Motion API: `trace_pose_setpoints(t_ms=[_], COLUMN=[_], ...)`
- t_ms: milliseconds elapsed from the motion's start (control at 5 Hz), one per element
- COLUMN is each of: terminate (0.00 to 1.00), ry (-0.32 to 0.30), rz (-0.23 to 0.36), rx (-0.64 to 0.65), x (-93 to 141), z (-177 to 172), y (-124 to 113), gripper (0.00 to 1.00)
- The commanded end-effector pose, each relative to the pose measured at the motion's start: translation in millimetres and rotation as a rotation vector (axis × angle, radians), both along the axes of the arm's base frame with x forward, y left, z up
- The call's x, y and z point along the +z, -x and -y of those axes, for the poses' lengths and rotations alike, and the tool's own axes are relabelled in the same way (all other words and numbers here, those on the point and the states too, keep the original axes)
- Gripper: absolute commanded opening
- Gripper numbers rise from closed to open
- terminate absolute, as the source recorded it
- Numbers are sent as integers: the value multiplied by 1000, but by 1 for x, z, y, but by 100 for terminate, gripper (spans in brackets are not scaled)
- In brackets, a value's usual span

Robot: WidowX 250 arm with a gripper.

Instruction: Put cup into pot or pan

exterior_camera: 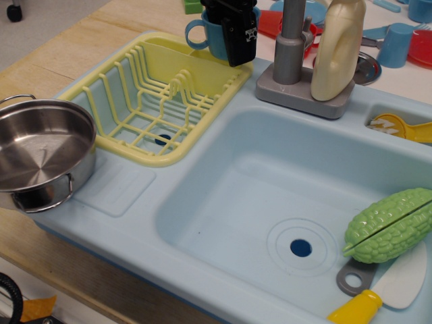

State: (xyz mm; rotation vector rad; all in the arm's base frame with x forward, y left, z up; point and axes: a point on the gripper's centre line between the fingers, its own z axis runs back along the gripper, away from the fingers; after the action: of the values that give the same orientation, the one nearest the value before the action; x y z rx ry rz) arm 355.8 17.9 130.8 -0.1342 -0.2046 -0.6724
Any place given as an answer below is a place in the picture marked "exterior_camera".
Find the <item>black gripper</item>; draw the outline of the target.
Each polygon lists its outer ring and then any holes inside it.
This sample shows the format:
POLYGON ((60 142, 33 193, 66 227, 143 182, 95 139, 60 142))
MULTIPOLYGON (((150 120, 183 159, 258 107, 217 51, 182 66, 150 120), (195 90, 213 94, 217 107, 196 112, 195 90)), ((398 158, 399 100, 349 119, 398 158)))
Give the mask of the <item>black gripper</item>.
POLYGON ((221 24, 227 60, 232 67, 252 61, 256 55, 257 0, 200 0, 208 21, 221 24), (223 17, 223 12, 234 12, 223 17))

